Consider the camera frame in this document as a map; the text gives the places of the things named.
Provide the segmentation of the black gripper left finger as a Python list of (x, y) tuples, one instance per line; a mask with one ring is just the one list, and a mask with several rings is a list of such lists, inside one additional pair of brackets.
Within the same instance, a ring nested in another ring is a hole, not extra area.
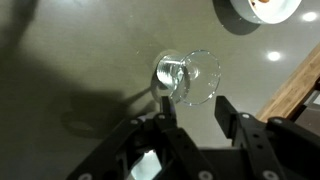
[(177, 126), (172, 101), (160, 110), (119, 123), (66, 180), (125, 180), (144, 153), (154, 150), (161, 170), (156, 180), (213, 180), (215, 170), (186, 131)]

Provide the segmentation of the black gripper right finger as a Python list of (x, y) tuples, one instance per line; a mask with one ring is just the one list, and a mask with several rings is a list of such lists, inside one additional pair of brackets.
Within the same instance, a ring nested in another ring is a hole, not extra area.
[(214, 114), (232, 146), (244, 150), (257, 179), (320, 180), (320, 137), (281, 117), (266, 123), (238, 112), (225, 96)]

